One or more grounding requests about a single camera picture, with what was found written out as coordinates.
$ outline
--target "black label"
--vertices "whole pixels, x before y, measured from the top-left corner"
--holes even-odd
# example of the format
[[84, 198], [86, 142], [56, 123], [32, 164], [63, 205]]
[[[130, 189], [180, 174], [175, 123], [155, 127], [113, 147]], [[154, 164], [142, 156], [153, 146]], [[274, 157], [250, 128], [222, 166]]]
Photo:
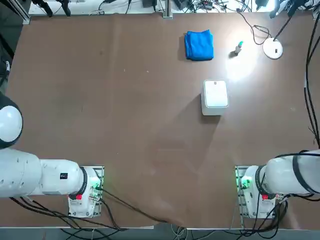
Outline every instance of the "black label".
[[60, 179], [68, 179], [68, 173], [67, 172], [65, 172], [65, 173], [61, 172], [60, 173]]

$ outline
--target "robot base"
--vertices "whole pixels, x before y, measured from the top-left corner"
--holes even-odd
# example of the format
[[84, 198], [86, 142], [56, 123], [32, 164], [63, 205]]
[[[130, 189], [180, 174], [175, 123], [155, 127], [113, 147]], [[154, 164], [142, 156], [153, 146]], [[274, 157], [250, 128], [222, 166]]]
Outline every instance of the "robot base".
[[77, 218], [94, 218], [101, 215], [102, 192], [95, 187], [103, 187], [104, 166], [82, 166], [87, 173], [87, 186], [82, 195], [68, 197], [68, 214]]
[[258, 166], [235, 167], [241, 224], [243, 224], [243, 217], [265, 219], [276, 203], [276, 198], [268, 199], [267, 195], [262, 196], [259, 193], [255, 178], [257, 169]]

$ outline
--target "floor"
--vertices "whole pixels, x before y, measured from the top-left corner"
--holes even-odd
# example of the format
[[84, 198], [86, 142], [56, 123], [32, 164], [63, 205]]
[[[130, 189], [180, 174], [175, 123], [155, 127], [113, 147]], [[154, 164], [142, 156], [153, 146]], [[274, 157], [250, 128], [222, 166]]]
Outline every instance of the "floor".
[[[22, 2], [25, 8], [28, 10], [30, 6], [30, 0]], [[11, 46], [13, 50], [16, 49], [19, 36], [22, 30], [22, 21], [13, 12], [8, 10], [5, 6], [0, 4], [0, 31]], [[109, 229], [104, 229], [104, 233], [112, 233]], [[205, 230], [193, 230], [193, 238], [191, 231], [188, 232], [188, 240], [203, 239], [202, 237], [210, 233], [211, 231]], [[26, 239], [26, 236], [32, 236], [32, 240], [63, 240], [67, 239], [68, 235], [63, 233], [57, 228], [0, 228], [0, 238], [2, 240], [21, 240]], [[91, 238], [91, 232], [81, 232], [78, 236], [83, 238]], [[93, 237], [100, 237], [97, 232], [93, 233]], [[154, 229], [130, 229], [124, 232], [118, 232], [112, 236], [112, 240], [172, 240], [174, 235], [169, 224], [159, 224]], [[225, 239], [236, 240], [238, 236], [227, 234], [225, 232], [217, 230], [215, 233], [206, 237], [206, 240], [213, 239]], [[320, 231], [307, 231], [307, 230], [280, 230], [274, 237], [275, 240], [318, 240], [320, 239]], [[261, 239], [258, 235], [250, 237], [251, 240]]]

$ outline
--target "equipment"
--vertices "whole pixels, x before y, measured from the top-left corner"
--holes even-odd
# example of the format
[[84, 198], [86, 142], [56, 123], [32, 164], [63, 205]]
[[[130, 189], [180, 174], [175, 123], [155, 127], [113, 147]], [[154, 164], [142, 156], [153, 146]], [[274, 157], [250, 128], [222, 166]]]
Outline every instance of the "equipment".
[[0, 93], [0, 198], [30, 195], [68, 195], [69, 215], [100, 215], [102, 166], [79, 166], [65, 159], [39, 159], [10, 149], [21, 136], [19, 107]]
[[203, 115], [223, 115], [228, 107], [227, 85], [223, 80], [205, 80], [201, 91]]
[[271, 218], [276, 195], [320, 193], [320, 150], [284, 154], [250, 166], [241, 178], [249, 218]]

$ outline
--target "small bottle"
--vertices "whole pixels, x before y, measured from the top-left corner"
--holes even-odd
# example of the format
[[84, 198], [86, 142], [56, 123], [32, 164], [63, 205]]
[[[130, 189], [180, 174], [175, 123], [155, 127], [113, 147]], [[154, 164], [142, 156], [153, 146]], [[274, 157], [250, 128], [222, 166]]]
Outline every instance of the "small bottle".
[[244, 41], [241, 41], [239, 42], [239, 44], [235, 47], [235, 50], [234, 50], [234, 54], [235, 55], [238, 55], [241, 51], [241, 47], [242, 47], [242, 44], [244, 43]]

